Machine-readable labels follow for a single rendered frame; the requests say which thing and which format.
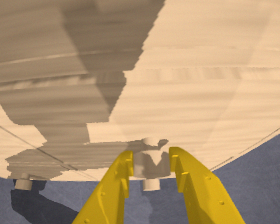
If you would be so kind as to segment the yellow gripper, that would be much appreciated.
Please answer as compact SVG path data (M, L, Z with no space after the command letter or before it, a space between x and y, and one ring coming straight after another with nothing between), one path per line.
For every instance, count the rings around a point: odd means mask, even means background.
M169 147L170 170L184 194L189 224L245 224L219 178L180 147ZM109 167L72 224L124 224L133 151L123 151Z

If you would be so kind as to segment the wooden chest of drawers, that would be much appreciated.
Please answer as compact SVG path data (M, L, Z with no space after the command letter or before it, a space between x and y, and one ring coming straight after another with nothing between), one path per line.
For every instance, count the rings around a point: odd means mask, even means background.
M280 68L280 48L243 46L172 46L88 51L0 63L0 82L116 71L260 67ZM0 126L0 134L53 162L5 162L17 165L61 165L100 181L71 165L109 165L113 162L62 162Z

